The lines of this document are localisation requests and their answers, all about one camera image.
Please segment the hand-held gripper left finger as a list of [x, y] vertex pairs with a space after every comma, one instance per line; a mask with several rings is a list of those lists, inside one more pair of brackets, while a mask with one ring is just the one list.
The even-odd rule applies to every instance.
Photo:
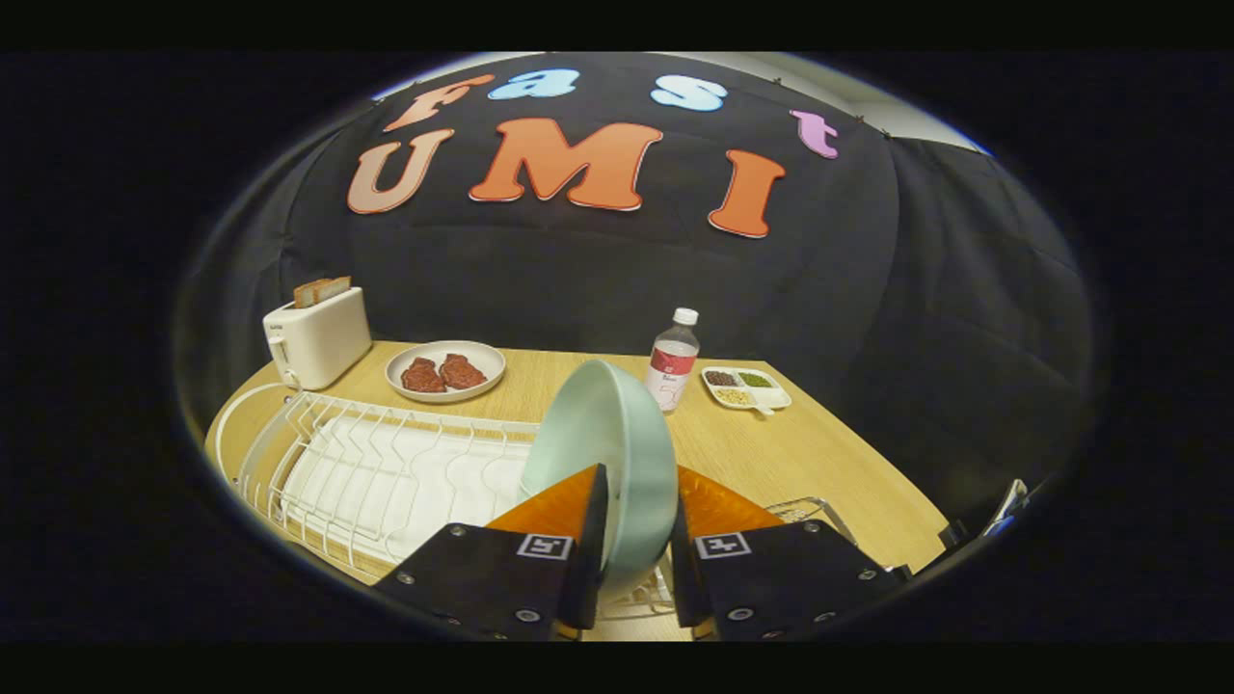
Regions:
[[[565, 491], [575, 503], [565, 531], [524, 521]], [[607, 470], [591, 466], [517, 505], [520, 521], [505, 529], [445, 524], [371, 592], [454, 640], [578, 641], [598, 615], [608, 505]]]

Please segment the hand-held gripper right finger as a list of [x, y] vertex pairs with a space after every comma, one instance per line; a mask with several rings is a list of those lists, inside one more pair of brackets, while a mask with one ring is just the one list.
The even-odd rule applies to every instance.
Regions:
[[828, 519], [789, 521], [698, 470], [677, 469], [670, 537], [676, 619], [695, 641], [814, 640], [888, 601], [912, 579]]

